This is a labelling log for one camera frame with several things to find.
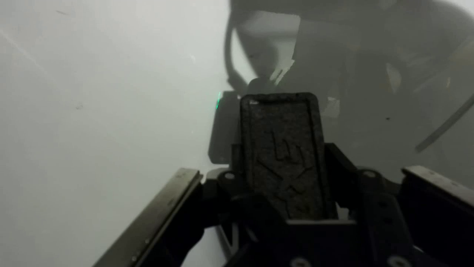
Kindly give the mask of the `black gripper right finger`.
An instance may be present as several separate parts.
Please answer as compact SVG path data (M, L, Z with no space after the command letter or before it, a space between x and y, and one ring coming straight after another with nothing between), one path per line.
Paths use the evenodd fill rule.
M422 210L474 210L474 191L425 167L407 167L400 199Z

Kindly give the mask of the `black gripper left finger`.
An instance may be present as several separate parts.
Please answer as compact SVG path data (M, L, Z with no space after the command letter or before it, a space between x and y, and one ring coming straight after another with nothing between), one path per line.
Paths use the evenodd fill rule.
M197 170L178 170L93 267L142 267L150 251L196 192L201 179Z

